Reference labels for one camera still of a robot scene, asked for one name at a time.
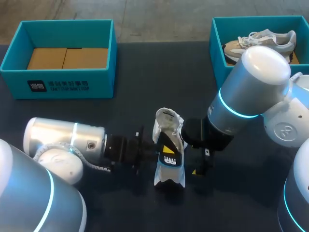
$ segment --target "dark table surface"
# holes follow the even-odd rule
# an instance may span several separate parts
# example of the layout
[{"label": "dark table surface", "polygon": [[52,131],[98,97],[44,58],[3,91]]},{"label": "dark table surface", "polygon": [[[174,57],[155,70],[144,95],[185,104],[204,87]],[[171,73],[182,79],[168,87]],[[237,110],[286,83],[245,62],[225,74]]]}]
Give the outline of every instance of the dark table surface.
[{"label": "dark table surface", "polygon": [[[0,46],[0,60],[7,46]],[[0,138],[22,150],[32,117],[104,126],[132,136],[140,125],[151,140],[155,112],[168,107],[184,119],[204,117],[216,94],[208,42],[120,43],[111,100],[12,99],[0,78]],[[186,188],[155,189],[155,163],[135,176],[86,171],[80,192],[87,205],[87,232],[279,232],[277,204],[296,149],[272,142],[263,119],[253,119],[205,177],[192,176],[199,151],[185,152]]]}]

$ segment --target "open box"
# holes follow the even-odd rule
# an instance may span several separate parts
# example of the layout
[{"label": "open box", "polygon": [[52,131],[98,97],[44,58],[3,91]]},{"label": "open box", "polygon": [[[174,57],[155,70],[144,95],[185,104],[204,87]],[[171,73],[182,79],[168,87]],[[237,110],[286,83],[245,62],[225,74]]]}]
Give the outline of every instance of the open box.
[{"label": "open box", "polygon": [[[106,67],[27,70],[35,48],[107,48]],[[112,98],[116,54],[112,20],[22,21],[0,73],[15,99]]]},{"label": "open box", "polygon": [[212,19],[209,53],[218,89],[233,69],[222,50],[225,43],[248,36],[253,31],[269,29],[274,33],[296,32],[295,54],[300,64],[290,64],[291,75],[309,74],[309,25],[303,16],[218,17]]}]

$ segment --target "white shoe with yellow logo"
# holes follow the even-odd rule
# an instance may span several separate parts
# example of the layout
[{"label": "white shoe with yellow logo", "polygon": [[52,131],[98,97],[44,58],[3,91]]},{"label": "white shoe with yellow logo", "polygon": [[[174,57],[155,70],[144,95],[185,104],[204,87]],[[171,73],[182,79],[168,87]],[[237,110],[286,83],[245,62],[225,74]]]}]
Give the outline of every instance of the white shoe with yellow logo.
[{"label": "white shoe with yellow logo", "polygon": [[154,176],[154,185],[172,180],[185,187],[184,148],[181,138],[183,119],[173,110],[159,109],[155,114],[153,140],[158,146],[159,157]]}]

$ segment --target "shoelace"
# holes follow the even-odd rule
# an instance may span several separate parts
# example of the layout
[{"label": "shoelace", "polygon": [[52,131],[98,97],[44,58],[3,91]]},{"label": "shoelace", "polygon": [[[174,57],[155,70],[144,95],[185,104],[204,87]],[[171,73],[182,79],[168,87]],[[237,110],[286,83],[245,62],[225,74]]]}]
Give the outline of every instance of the shoelace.
[{"label": "shoelace", "polygon": [[251,32],[248,37],[238,37],[238,44],[242,47],[247,47],[250,44],[260,45],[262,44],[258,39],[255,39],[252,35],[257,32]]}]

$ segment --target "white sneaker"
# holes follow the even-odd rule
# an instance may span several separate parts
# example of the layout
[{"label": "white sneaker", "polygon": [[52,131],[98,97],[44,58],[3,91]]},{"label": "white sneaker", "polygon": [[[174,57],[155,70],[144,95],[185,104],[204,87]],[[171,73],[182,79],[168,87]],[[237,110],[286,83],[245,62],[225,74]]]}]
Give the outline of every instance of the white sneaker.
[{"label": "white sneaker", "polygon": [[266,46],[279,52],[290,63],[296,47],[296,33],[292,30],[286,34],[277,34],[266,29],[251,32],[248,37],[238,37],[238,40],[223,45],[226,61],[236,64],[245,50],[255,45]]},{"label": "white sneaker", "polygon": [[154,185],[172,180],[185,187],[184,149],[181,138],[183,119],[173,110],[159,109],[155,114],[153,141],[162,145],[154,176]]},{"label": "white sneaker", "polygon": [[[177,114],[172,109],[168,108],[158,109],[158,111],[155,114],[153,141],[156,143],[161,130],[167,128],[173,129],[175,131],[177,130],[177,133],[180,135],[180,138],[183,141],[181,137],[182,127],[183,127],[183,118],[179,114]],[[187,146],[188,143],[183,141],[183,148],[186,149]]]}]

